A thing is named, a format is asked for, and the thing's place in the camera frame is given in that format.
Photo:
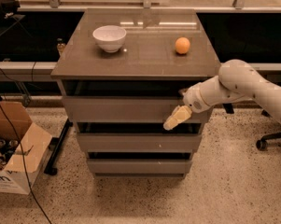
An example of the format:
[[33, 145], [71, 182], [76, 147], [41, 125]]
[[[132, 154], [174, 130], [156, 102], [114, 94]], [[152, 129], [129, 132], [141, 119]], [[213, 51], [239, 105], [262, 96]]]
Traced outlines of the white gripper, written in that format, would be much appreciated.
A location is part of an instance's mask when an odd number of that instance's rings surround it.
[[179, 91], [183, 97], [184, 105], [178, 105], [168, 119], [163, 123], [166, 131], [173, 130], [178, 124], [186, 121], [194, 113], [202, 113], [212, 106], [209, 104], [211, 86], [207, 82], [199, 82], [195, 85]]

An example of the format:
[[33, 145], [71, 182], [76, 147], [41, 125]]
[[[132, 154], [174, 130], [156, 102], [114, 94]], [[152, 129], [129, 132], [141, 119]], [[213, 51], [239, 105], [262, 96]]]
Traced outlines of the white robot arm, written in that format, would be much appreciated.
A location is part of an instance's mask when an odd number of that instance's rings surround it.
[[164, 122], [167, 131], [214, 105], [235, 103], [247, 98], [255, 101], [281, 124], [281, 87], [263, 78], [249, 63], [229, 60], [218, 75], [182, 91], [183, 105], [178, 105]]

